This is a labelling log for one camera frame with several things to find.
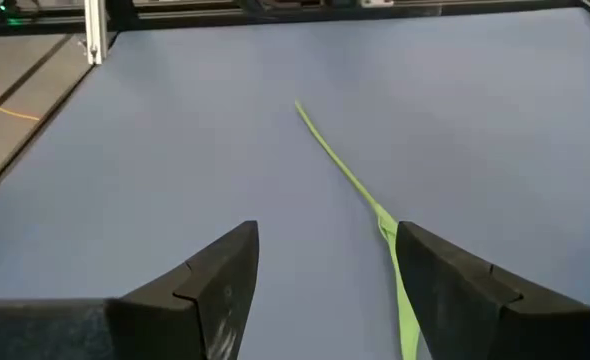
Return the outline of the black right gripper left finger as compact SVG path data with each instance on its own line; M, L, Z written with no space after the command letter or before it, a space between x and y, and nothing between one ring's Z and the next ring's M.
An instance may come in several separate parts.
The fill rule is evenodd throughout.
M122 297L0 299L0 359L235 359L258 263L245 221Z

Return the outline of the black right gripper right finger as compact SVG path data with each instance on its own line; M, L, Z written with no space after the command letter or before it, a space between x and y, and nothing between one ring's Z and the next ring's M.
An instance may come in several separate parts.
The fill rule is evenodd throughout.
M434 359L590 359L590 306L402 221L398 269Z

